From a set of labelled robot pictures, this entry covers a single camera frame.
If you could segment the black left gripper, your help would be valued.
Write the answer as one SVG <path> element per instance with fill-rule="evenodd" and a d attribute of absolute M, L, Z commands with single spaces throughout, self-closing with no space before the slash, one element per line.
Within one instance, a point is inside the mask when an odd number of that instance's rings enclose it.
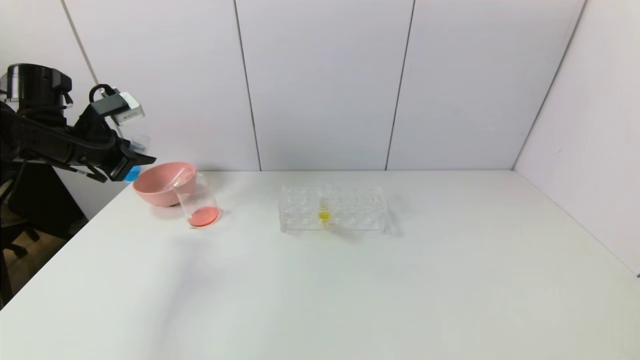
<path fill-rule="evenodd" d="M 71 135 L 71 168 L 99 183 L 122 182 L 128 171 L 156 161 L 148 155 L 151 139 L 126 140 L 112 129 L 72 129 Z"/>

